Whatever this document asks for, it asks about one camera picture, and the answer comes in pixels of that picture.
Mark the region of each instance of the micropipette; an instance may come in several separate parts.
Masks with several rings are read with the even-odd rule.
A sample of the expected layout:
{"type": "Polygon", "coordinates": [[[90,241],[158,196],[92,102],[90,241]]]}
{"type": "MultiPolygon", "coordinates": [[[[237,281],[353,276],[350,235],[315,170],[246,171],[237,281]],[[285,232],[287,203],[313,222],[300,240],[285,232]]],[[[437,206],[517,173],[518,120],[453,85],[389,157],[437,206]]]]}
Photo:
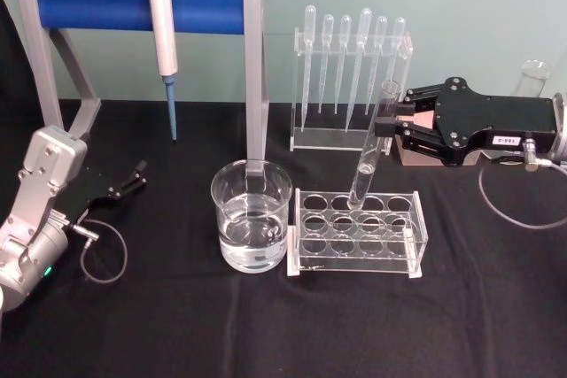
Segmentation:
{"type": "Polygon", "coordinates": [[[313,5],[305,8],[305,22],[303,27],[303,41],[305,42],[305,67],[303,70],[303,96],[301,97],[301,131],[305,126],[307,117],[307,102],[309,101],[309,77],[311,74],[311,55],[315,41],[315,15],[317,10],[313,5]]]}
{"type": "Polygon", "coordinates": [[[330,42],[333,38],[333,23],[335,19],[332,15],[325,15],[322,19],[322,54],[321,72],[319,72],[319,112],[321,112],[322,97],[325,93],[325,78],[327,77],[327,62],[329,60],[330,42]]]}
{"type": "Polygon", "coordinates": [[[337,113],[338,95],[340,95],[340,85],[343,80],[343,70],[345,69],[346,47],[348,46],[350,35],[351,17],[343,15],[343,18],[340,19],[340,30],[338,33],[340,51],[338,52],[337,79],[335,80],[335,113],[337,113]]]}
{"type": "Polygon", "coordinates": [[[364,8],[358,19],[358,31],[356,32],[356,59],[354,60],[353,82],[351,83],[351,94],[348,97],[348,108],[346,110],[345,131],[353,117],[354,101],[356,100],[356,91],[358,90],[358,80],[361,77],[362,56],[364,55],[364,45],[369,37],[370,22],[372,20],[372,11],[364,8]]]}
{"type": "Polygon", "coordinates": [[[376,21],[376,29],[374,30],[374,52],[376,55],[372,58],[372,63],[370,64],[370,76],[369,76],[369,89],[366,94],[366,110],[365,114],[369,113],[370,100],[372,99],[372,92],[374,91],[374,83],[376,82],[376,73],[378,70],[378,60],[382,54],[382,44],[386,37],[386,30],[388,28],[388,18],[378,17],[376,21]]]}
{"type": "Polygon", "coordinates": [[[406,21],[402,17],[396,19],[392,31],[392,56],[388,63],[388,71],[386,72],[386,80],[391,81],[393,77],[393,69],[396,66],[396,58],[398,57],[398,50],[400,49],[401,39],[406,29],[406,21]]]}
{"type": "Polygon", "coordinates": [[[167,107],[171,138],[177,140],[175,119],[174,82],[177,73],[177,53],[175,51],[174,13],[171,0],[150,0],[151,25],[156,43],[158,69],[166,85],[167,107]]]}

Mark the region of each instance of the test tube rack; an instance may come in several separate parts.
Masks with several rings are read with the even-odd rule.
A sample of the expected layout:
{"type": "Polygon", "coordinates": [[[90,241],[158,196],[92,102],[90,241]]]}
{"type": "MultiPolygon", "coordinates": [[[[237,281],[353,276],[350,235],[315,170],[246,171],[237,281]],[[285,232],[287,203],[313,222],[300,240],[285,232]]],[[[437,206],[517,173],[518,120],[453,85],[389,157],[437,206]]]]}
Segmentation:
{"type": "MultiPolygon", "coordinates": [[[[368,15],[368,12],[368,8],[362,10],[360,22],[363,14],[368,15]]],[[[401,85],[401,93],[405,91],[413,55],[411,36],[403,31],[405,21],[401,27],[403,32],[398,36],[393,33],[396,25],[390,25],[393,29],[390,35],[386,35],[388,25],[385,17],[374,19],[365,35],[350,34],[350,18],[346,15],[341,20],[341,29],[338,29],[339,25],[333,26],[332,21],[330,15],[325,15],[321,30],[315,31],[315,8],[308,6],[304,32],[295,28],[290,150],[361,150],[372,108],[386,75],[389,73],[390,80],[401,85]],[[335,33],[329,33],[333,27],[335,33]],[[346,27],[348,37],[341,32],[346,27]],[[345,59],[343,66],[340,65],[341,57],[345,59]],[[360,62],[358,72],[357,57],[360,62]],[[357,103],[351,106],[352,120],[348,111],[349,103],[357,103]]],[[[387,143],[384,150],[389,151],[389,147],[387,143]]]]}
{"type": "Polygon", "coordinates": [[[349,210],[347,199],[296,189],[288,276],[320,270],[421,277],[428,236],[419,194],[368,194],[361,210],[349,210]]]}

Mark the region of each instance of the black tablecloth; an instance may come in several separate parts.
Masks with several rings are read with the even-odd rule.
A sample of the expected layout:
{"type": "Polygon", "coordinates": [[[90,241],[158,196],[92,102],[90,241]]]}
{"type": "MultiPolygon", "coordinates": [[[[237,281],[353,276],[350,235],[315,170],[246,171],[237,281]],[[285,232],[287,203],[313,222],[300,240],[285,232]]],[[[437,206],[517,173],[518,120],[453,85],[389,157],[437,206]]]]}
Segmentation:
{"type": "MultiPolygon", "coordinates": [[[[67,105],[70,116],[74,105],[67,105]]],[[[270,108],[267,159],[296,187],[347,191],[355,152],[289,152],[289,106],[270,108]]],[[[372,191],[419,190],[429,243],[423,278],[311,272],[288,278],[222,259],[209,183],[244,156],[244,107],[179,104],[179,142],[163,103],[104,102],[86,164],[116,179],[147,160],[148,186],[93,212],[125,236],[128,270],[99,286],[78,265],[82,236],[28,301],[4,316],[1,377],[565,377],[566,228],[532,232],[493,214],[478,166],[401,167],[383,158],[372,191]]],[[[0,123],[0,216],[15,196],[35,121],[0,123]]],[[[533,223],[566,211],[567,181],[488,165],[488,195],[533,223]]],[[[107,235],[94,248],[120,260],[107,235]]]]}

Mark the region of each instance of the cable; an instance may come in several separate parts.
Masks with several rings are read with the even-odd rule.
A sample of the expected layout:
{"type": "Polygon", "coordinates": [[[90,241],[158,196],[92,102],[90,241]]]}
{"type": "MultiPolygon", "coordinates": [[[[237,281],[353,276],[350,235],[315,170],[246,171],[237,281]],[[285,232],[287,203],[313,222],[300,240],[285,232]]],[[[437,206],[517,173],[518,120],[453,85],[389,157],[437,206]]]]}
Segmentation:
{"type": "Polygon", "coordinates": [[[93,223],[95,225],[100,225],[100,226],[103,226],[105,228],[109,228],[110,230],[112,230],[114,232],[114,234],[116,234],[116,236],[118,236],[118,239],[120,240],[120,243],[122,245],[122,249],[124,250],[124,262],[122,263],[122,269],[118,272],[118,274],[116,276],[114,276],[113,278],[110,278],[110,279],[98,279],[98,278],[95,278],[87,270],[87,267],[85,267],[85,255],[87,254],[87,250],[89,249],[90,242],[91,242],[91,240],[88,240],[87,243],[85,243],[85,246],[82,249],[82,253],[81,253],[81,269],[82,269],[82,272],[89,279],[91,279],[93,282],[100,283],[100,284],[103,284],[103,285],[107,285],[109,283],[114,283],[114,282],[118,281],[122,277],[122,275],[124,275],[124,272],[126,272],[126,265],[128,264],[128,248],[126,247],[126,242],[124,241],[124,238],[122,237],[120,232],[118,230],[116,230],[116,228],[112,227],[111,225],[109,225],[108,223],[105,223],[103,221],[94,220],[94,219],[86,219],[86,220],[83,220],[82,223],[93,223]]]}
{"type": "MultiPolygon", "coordinates": [[[[549,166],[551,168],[554,168],[555,170],[561,172],[562,174],[564,174],[565,176],[567,176],[567,170],[564,170],[563,168],[561,168],[560,166],[557,166],[556,164],[553,164],[551,162],[546,163],[545,166],[549,166]]],[[[482,194],[482,198],[484,198],[486,204],[490,207],[490,209],[495,212],[496,214],[498,214],[500,217],[502,217],[503,219],[509,221],[510,223],[513,223],[521,228],[526,228],[526,229],[531,229],[531,230],[545,230],[545,229],[553,229],[553,228],[558,228],[564,224],[567,224],[567,217],[559,220],[559,221],[554,221],[553,223],[548,223],[546,225],[529,225],[527,223],[523,223],[521,221],[518,221],[516,219],[512,219],[511,217],[507,216],[506,214],[504,214],[503,212],[501,212],[500,210],[498,210],[493,203],[490,202],[490,200],[488,199],[488,197],[486,196],[485,193],[485,188],[483,187],[483,183],[482,183],[482,175],[485,172],[485,169],[482,168],[482,170],[480,170],[480,173],[478,174],[478,188],[480,189],[480,193],[482,194]]]]}

